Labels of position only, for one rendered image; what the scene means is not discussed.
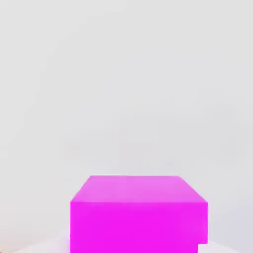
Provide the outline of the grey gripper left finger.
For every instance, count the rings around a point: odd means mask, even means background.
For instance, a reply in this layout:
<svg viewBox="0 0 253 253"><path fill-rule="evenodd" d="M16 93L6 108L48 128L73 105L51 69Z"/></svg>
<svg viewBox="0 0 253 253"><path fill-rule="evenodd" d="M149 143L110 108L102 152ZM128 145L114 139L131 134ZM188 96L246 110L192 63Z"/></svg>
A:
<svg viewBox="0 0 253 253"><path fill-rule="evenodd" d="M70 253L70 232L62 232L54 238L28 246L14 253Z"/></svg>

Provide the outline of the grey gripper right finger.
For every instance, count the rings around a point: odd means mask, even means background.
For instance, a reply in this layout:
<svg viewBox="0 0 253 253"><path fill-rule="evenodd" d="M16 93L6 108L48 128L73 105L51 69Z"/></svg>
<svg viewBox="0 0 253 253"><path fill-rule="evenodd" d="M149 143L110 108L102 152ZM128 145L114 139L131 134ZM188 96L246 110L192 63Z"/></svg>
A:
<svg viewBox="0 0 253 253"><path fill-rule="evenodd" d="M217 243L208 243L208 244L199 244L198 253L239 253L239 252Z"/></svg>

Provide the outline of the small magenta cube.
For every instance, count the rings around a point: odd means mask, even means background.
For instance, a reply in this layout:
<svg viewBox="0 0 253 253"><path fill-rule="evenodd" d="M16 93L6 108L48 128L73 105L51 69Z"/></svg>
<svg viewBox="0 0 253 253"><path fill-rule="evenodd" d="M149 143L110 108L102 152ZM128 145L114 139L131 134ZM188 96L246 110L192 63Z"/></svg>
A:
<svg viewBox="0 0 253 253"><path fill-rule="evenodd" d="M178 176L90 176L70 202L70 253L198 253L208 203Z"/></svg>

